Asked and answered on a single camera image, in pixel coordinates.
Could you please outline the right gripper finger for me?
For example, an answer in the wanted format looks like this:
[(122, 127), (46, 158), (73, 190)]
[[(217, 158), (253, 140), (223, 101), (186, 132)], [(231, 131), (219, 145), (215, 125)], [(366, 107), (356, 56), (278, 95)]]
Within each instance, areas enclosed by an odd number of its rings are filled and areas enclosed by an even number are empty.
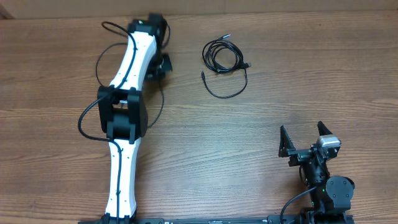
[(324, 125), (322, 121), (317, 123), (318, 133), (320, 136), (331, 135), (332, 132)]
[(288, 157), (291, 151), (295, 150), (295, 146), (289, 137), (284, 125), (280, 127), (280, 144), (279, 157)]

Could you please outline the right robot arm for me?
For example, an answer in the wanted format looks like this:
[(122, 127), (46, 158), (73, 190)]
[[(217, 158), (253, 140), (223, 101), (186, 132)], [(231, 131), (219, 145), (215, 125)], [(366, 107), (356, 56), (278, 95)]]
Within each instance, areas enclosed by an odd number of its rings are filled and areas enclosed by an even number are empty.
[[(308, 149), (296, 149), (285, 126), (280, 127), (279, 157), (288, 157), (289, 166), (299, 167), (300, 180), (308, 189), (291, 198), (281, 209), (279, 223), (353, 223), (346, 211), (351, 209), (355, 184), (344, 176), (330, 175), (326, 162), (336, 158), (341, 141), (322, 121), (317, 123), (319, 137)], [(287, 207), (308, 194), (312, 206), (287, 218)]]

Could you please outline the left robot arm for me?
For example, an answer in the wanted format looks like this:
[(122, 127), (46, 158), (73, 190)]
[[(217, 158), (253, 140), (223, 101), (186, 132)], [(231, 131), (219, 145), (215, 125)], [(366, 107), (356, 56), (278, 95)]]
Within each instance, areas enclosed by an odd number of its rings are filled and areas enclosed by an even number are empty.
[(135, 222), (137, 152), (150, 127), (142, 89), (146, 80), (160, 82), (172, 71), (169, 55), (162, 52), (169, 39), (170, 27), (162, 15), (134, 19), (116, 76), (98, 89), (101, 129), (111, 154), (109, 199), (98, 223)]

